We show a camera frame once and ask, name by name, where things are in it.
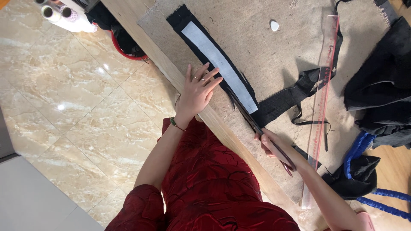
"hand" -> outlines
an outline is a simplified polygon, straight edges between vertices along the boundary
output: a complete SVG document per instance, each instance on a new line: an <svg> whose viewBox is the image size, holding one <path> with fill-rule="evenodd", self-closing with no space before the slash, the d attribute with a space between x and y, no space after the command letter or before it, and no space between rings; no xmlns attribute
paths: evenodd
<svg viewBox="0 0 411 231"><path fill-rule="evenodd" d="M280 153L280 151L272 144L276 143L287 154L291 161L296 165L297 170L300 167L306 167L306 165L309 165L307 160L304 159L304 157L302 157L300 153L298 153L293 147L288 145L277 134L266 128L263 128L262 130L264 134L260 137L260 135L256 133L254 136L254 140L261 139L261 148L264 150L267 156L277 157L284 163L289 164L288 161Z"/></svg>
<svg viewBox="0 0 411 231"><path fill-rule="evenodd" d="M213 79L219 68L208 72L204 77L204 72L210 63L203 65L191 79L191 64L188 64L185 75L184 92L181 94L178 103L177 117L191 120L196 114L200 113L210 102L213 89L223 81L223 77Z"/></svg>

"bracelet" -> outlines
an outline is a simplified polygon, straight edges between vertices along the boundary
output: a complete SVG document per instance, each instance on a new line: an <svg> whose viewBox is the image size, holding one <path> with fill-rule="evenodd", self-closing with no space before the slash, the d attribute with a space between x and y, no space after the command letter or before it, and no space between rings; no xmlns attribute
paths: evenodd
<svg viewBox="0 0 411 231"><path fill-rule="evenodd" d="M178 129L180 129L181 131L185 132L185 129L182 129L181 127L177 126L177 124L174 121L174 116L170 118L170 122L173 126L177 127Z"/></svg>

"burlap mat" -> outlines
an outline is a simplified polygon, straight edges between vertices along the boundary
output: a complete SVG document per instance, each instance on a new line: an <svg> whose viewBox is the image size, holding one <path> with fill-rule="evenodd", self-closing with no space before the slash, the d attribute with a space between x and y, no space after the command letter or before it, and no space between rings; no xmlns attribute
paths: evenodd
<svg viewBox="0 0 411 231"><path fill-rule="evenodd" d="M166 21L166 17L182 4L186 4L237 69L244 73L259 102L293 85L300 71L318 67L323 42L321 22L334 9L334 2L330 0L157 0L137 23L182 73L188 63L194 69L202 65ZM325 167L333 172L341 165L344 154L359 133L354 125L353 112L345 110L342 90L388 27L373 0L342 2L338 12L344 41L337 75L329 89L326 120L332 128L328 134L328 152L322 144L320 174L326 172ZM278 31L270 29L270 20L278 22ZM312 119L313 102L314 97L311 97L301 103L302 119ZM265 156L259 142L253 140L251 127L238 110L233 111L221 88L215 89L210 105L289 198L297 203L302 195L301 177L295 173L291 178L278 160ZM290 118L295 114L290 109L266 128L306 151L311 126L293 125Z"/></svg>

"white fabric strip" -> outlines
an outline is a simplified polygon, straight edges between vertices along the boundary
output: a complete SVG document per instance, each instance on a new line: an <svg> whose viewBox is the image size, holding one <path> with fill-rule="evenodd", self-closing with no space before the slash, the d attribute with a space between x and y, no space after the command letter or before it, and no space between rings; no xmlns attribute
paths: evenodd
<svg viewBox="0 0 411 231"><path fill-rule="evenodd" d="M248 113L251 114L257 111L257 105L239 79L239 76L207 36L193 22L188 23L182 30L182 33L197 46L214 67L220 68L221 76L223 76L224 80L231 87L240 102L247 109Z"/></svg>

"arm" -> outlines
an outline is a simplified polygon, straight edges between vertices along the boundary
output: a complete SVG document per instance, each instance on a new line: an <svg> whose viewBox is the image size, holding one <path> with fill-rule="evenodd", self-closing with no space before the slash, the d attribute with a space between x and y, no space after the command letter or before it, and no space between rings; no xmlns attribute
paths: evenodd
<svg viewBox="0 0 411 231"><path fill-rule="evenodd" d="M206 107L212 97L214 87L223 80L222 77L219 77L211 81L212 77L218 73L218 68L203 77L206 81L201 80L208 66L209 63L206 63L201 67L191 80L191 65L188 65L184 92L180 96L177 114L174 117L177 126L183 130L187 128L191 119ZM181 129L173 125L167 128L141 167L134 187L147 184L153 185L161 191L161 183L183 134Z"/></svg>
<svg viewBox="0 0 411 231"><path fill-rule="evenodd" d="M275 142L293 161L297 167L297 172L307 185L313 198L317 202L321 213L332 231L341 230L363 230L362 224L351 207L318 175L307 160L302 157L294 148L286 144L272 131L263 128L264 134L261 137L261 147L268 156L277 156L284 163L287 161L282 157L275 146L270 142Z"/></svg>

